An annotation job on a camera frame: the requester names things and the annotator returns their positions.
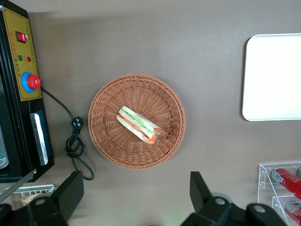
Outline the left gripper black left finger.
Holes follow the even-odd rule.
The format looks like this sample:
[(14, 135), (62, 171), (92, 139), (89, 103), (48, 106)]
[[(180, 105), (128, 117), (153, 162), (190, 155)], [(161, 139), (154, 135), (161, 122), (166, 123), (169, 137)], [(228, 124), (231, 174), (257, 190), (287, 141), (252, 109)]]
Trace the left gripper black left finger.
[(0, 205), (2, 226), (67, 226), (84, 195), (81, 171), (72, 172), (50, 195), (38, 195), (22, 208)]

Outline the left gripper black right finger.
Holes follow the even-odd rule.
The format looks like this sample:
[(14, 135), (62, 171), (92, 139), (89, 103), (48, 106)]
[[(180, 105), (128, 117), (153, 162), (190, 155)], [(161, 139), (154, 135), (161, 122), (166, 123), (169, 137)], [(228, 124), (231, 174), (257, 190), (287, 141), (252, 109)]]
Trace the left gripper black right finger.
[(226, 198), (214, 196), (201, 174), (190, 173), (190, 199), (195, 212), (183, 222), (183, 226), (285, 226), (284, 220), (269, 206), (248, 204), (241, 209)]

